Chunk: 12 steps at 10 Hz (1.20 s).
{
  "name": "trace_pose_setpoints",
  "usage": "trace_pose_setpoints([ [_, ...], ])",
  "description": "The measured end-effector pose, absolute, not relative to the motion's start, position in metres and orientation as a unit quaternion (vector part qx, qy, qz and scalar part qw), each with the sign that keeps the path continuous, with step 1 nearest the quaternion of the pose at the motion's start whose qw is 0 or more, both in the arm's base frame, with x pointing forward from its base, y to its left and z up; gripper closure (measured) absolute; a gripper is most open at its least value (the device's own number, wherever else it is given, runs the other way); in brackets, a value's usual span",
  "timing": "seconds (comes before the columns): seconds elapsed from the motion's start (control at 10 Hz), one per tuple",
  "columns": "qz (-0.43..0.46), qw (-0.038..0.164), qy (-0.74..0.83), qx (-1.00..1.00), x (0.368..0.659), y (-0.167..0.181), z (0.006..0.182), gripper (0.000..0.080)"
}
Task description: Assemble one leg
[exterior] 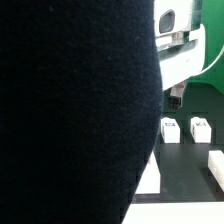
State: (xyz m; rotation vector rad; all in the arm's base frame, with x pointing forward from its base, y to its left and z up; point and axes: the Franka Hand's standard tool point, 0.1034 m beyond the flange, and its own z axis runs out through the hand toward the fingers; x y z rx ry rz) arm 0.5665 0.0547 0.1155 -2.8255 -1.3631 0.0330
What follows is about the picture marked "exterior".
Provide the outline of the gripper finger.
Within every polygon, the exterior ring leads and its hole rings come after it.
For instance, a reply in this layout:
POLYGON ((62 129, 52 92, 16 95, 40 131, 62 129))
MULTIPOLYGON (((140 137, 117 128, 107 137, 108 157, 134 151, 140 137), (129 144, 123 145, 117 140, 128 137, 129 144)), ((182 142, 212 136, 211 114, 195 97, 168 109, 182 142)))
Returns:
POLYGON ((183 96, 186 88, 186 82, 180 82, 171 88, 170 96, 168 97, 168 107, 178 110, 182 107, 183 96))

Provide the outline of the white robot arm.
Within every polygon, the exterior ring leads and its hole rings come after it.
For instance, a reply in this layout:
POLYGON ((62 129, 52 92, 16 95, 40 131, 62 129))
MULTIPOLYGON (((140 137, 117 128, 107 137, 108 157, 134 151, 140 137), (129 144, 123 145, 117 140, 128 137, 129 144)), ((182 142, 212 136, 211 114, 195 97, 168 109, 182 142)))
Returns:
POLYGON ((154 0, 0 0, 0 224, 122 224, 162 96, 154 0))

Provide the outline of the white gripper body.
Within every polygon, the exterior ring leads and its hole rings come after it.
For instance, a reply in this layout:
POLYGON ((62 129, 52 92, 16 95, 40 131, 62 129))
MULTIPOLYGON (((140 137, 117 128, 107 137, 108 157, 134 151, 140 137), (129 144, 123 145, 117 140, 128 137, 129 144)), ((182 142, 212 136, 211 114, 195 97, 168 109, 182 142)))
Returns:
POLYGON ((156 33, 156 47, 162 76, 162 89, 196 76, 205 61, 205 27, 190 31, 183 40, 184 33, 156 33))

